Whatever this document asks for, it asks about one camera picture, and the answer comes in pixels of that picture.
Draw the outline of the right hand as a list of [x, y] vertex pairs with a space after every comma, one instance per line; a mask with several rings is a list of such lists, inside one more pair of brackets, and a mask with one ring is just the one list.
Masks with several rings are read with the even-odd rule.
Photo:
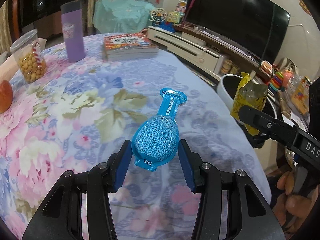
[[281, 226], [286, 223], [287, 212], [296, 218], [295, 222], [284, 230], [286, 239], [290, 239], [302, 226], [319, 196], [319, 185], [312, 191], [310, 197], [303, 197], [292, 193], [294, 184], [293, 171], [287, 171], [279, 178], [277, 188], [284, 191], [284, 193], [277, 198], [273, 208], [273, 212]]

